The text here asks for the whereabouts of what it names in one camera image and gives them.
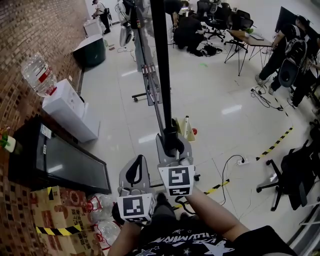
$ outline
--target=red object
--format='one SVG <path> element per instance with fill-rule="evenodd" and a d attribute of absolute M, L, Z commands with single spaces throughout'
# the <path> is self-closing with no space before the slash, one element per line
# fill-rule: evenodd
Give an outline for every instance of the red object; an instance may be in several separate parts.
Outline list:
<path fill-rule="evenodd" d="M 51 73 L 51 68 L 48 67 L 48 69 L 39 77 L 40 83 L 42 83 L 46 78 L 50 75 Z"/>
<path fill-rule="evenodd" d="M 54 87 L 54 89 L 52 90 L 52 92 L 50 92 L 50 96 L 52 95 L 52 94 L 54 94 L 54 92 L 56 91 L 56 89 L 57 89 L 57 87 Z"/>

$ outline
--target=yellow black caution tape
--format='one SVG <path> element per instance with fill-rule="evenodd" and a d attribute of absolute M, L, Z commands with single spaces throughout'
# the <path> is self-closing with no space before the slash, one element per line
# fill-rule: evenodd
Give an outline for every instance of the yellow black caution tape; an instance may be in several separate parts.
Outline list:
<path fill-rule="evenodd" d="M 294 129 L 294 127 L 292 126 L 289 130 L 287 130 L 284 135 L 282 135 L 273 146 L 269 147 L 269 149 L 265 152 L 263 152 L 259 157 L 256 157 L 255 160 L 259 160 L 260 158 L 263 158 L 264 156 L 266 156 L 267 154 L 269 154 L 292 130 Z"/>
<path fill-rule="evenodd" d="M 46 188 L 46 190 L 48 191 L 49 200 L 53 200 L 54 199 L 54 193 L 52 192 L 52 187 L 49 186 L 49 187 Z"/>
<path fill-rule="evenodd" d="M 35 229 L 38 234 L 46 234 L 51 236 L 70 236 L 82 231 L 79 224 L 66 228 L 48 228 L 36 226 Z"/>
<path fill-rule="evenodd" d="M 221 185 L 221 184 L 218 184 L 218 185 L 210 188 L 208 191 L 203 192 L 203 193 L 206 194 L 206 195 L 211 194 L 211 193 L 215 192 L 218 188 L 227 185 L 229 182 L 230 182 L 230 180 L 229 180 L 229 179 L 226 179 L 225 182 L 224 182 L 222 185 Z M 185 205 L 189 205 L 189 202 L 188 202 L 188 201 L 185 201 L 184 204 L 185 204 Z M 178 210 L 178 209 L 180 209 L 180 208 L 182 208 L 182 207 L 183 207 L 182 204 L 177 204 L 177 205 L 173 206 L 172 209 L 175 211 L 175 210 Z"/>

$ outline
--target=cardboard box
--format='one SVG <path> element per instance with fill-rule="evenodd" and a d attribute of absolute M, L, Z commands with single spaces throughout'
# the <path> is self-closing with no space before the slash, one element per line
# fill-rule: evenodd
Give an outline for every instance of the cardboard box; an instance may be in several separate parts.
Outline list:
<path fill-rule="evenodd" d="M 59 186 L 34 191 L 31 192 L 31 209 L 37 232 L 41 232 L 38 236 L 46 254 L 102 254 L 89 219 L 84 192 Z"/>

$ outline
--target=person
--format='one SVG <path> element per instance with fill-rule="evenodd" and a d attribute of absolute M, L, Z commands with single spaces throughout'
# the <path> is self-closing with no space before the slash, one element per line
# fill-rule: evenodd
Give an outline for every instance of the person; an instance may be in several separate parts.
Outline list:
<path fill-rule="evenodd" d="M 320 49 L 320 34 L 316 38 L 311 38 L 307 42 L 306 64 L 309 65 L 306 72 L 300 72 L 294 81 L 296 89 L 288 99 L 287 102 L 297 109 L 304 96 L 307 95 L 310 87 L 317 82 L 318 70 L 320 70 L 319 59 L 317 55 Z"/>
<path fill-rule="evenodd" d="M 189 11 L 188 17 L 181 19 L 179 27 L 174 31 L 173 40 L 179 49 L 187 46 L 187 51 L 201 57 L 203 54 L 197 50 L 199 44 L 204 40 L 204 30 L 198 15 L 193 10 Z"/>
<path fill-rule="evenodd" d="M 134 37 L 134 53 L 137 71 L 142 72 L 142 66 L 153 62 L 151 50 L 145 32 L 144 13 L 145 6 L 142 0 L 123 0 L 125 14 L 130 19 L 131 29 Z"/>
<path fill-rule="evenodd" d="M 108 20 L 108 14 L 106 13 L 105 5 L 102 2 L 98 2 L 98 0 L 93 0 L 92 2 L 94 5 L 96 5 L 95 13 L 92 15 L 93 18 L 100 17 L 101 22 L 105 26 L 104 34 L 110 33 L 110 26 L 109 26 L 109 20 Z"/>
<path fill-rule="evenodd" d="M 164 0 L 164 10 L 171 16 L 172 24 L 178 26 L 179 13 L 182 8 L 189 7 L 189 2 L 185 0 Z"/>
<path fill-rule="evenodd" d="M 295 26 L 292 24 L 284 25 L 279 33 L 276 35 L 273 43 L 272 50 L 273 54 L 270 57 L 268 63 L 264 66 L 260 74 L 255 76 L 255 80 L 258 85 L 262 86 L 265 84 L 265 80 L 272 75 L 277 69 L 282 66 L 286 58 L 286 47 L 287 42 L 298 37 L 297 29 L 299 30 L 300 38 L 306 37 L 306 30 L 309 27 L 309 22 L 303 16 L 297 16 L 295 21 Z M 269 94 L 273 95 L 276 90 L 280 88 L 281 84 L 279 82 L 279 74 L 275 77 L 274 81 L 269 87 Z"/>
<path fill-rule="evenodd" d="M 270 227 L 250 231 L 232 213 L 193 188 L 185 197 L 197 216 L 177 220 L 159 193 L 151 224 L 125 222 L 108 256 L 296 256 Z"/>

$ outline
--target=person crouching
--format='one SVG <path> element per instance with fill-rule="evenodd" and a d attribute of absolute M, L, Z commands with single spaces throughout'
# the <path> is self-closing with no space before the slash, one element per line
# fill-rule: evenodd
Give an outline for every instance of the person crouching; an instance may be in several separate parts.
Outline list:
<path fill-rule="evenodd" d="M 197 50 L 197 47 L 204 40 L 204 33 L 198 16 L 191 10 L 188 17 L 179 22 L 178 28 L 174 31 L 173 40 L 179 49 L 187 46 L 188 52 L 201 57 L 203 54 Z"/>

